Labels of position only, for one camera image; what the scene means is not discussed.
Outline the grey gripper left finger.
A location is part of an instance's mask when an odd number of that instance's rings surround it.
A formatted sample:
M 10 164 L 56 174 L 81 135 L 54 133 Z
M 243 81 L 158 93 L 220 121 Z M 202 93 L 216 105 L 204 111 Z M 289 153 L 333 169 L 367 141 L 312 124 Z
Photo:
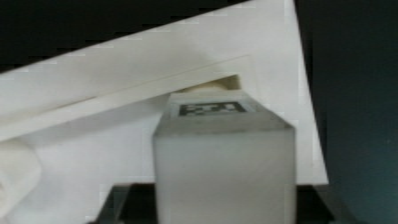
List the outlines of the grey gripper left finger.
M 158 224 L 152 183 L 111 187 L 97 217 L 86 224 Z

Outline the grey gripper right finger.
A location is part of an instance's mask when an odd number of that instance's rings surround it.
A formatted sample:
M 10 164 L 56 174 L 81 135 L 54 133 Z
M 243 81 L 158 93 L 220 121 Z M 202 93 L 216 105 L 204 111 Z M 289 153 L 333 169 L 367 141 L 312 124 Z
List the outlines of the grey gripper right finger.
M 328 185 L 296 186 L 294 224 L 358 224 Z

